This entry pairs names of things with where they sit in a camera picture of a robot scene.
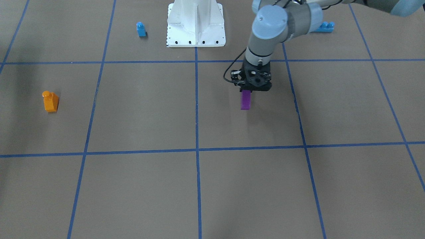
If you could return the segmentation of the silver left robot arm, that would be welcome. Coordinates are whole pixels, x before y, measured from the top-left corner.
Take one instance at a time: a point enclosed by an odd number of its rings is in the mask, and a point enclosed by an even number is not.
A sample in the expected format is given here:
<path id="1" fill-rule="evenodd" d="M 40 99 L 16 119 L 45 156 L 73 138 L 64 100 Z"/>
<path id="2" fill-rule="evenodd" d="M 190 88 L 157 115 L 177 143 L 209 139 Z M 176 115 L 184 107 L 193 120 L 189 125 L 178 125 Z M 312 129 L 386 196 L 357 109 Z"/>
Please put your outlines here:
<path id="1" fill-rule="evenodd" d="M 424 5 L 423 0 L 254 0 L 255 18 L 243 64 L 227 80 L 245 91 L 272 87 L 270 60 L 276 45 L 309 34 L 322 25 L 323 12 L 339 4 L 360 4 L 390 15 L 406 17 Z"/>

